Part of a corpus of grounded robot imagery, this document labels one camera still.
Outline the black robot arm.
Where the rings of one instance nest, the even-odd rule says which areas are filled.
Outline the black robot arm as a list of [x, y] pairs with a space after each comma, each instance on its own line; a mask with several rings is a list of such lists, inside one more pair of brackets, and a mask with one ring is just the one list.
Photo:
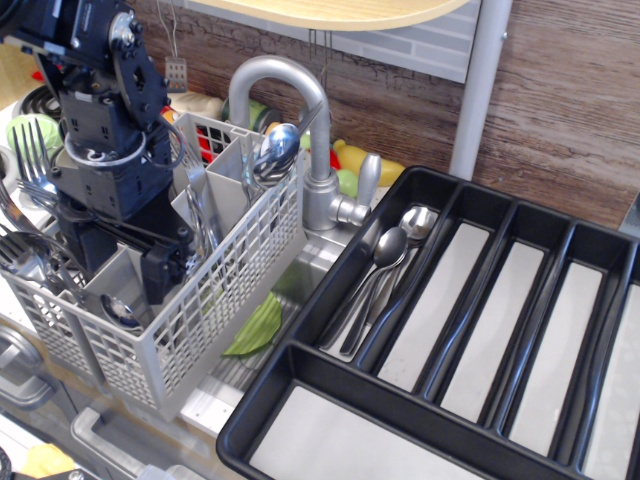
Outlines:
[[122, 1], [5, 1], [1, 36], [32, 55], [61, 108], [64, 148], [47, 170], [74, 256], [95, 273], [118, 243], [141, 254], [148, 303], [186, 272], [192, 230], [169, 191], [181, 158], [163, 117], [167, 81]]

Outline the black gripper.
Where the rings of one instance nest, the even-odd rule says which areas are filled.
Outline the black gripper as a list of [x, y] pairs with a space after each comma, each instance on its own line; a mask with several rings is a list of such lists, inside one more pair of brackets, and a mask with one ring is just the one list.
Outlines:
[[126, 220], [91, 210], [65, 193], [58, 193], [57, 213], [62, 235], [92, 279], [117, 252], [117, 242], [144, 254], [142, 284], [150, 305], [160, 305], [184, 278], [182, 259], [191, 253], [193, 231], [161, 192]]

